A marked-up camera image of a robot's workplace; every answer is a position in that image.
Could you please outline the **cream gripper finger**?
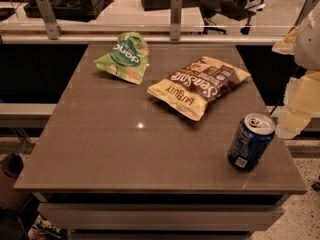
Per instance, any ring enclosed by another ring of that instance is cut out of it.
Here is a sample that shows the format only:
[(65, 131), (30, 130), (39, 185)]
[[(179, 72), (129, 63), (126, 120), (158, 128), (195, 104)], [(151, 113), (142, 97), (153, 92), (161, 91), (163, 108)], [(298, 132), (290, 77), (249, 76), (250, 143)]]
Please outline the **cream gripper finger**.
[(292, 139), (299, 135), (320, 112), (320, 72), (308, 70), (300, 79), (291, 77), (284, 97), (284, 111), (280, 113), (276, 135)]

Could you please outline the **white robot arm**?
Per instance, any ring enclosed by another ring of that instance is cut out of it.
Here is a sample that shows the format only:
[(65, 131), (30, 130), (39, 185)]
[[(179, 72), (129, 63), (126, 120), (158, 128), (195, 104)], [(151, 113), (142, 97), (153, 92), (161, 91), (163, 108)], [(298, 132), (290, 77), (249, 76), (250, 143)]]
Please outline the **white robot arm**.
[(272, 51), (293, 55), (295, 63), (306, 69), (300, 79), (290, 78), (276, 126), (279, 138), (292, 139), (320, 112), (320, 14), (310, 12)]

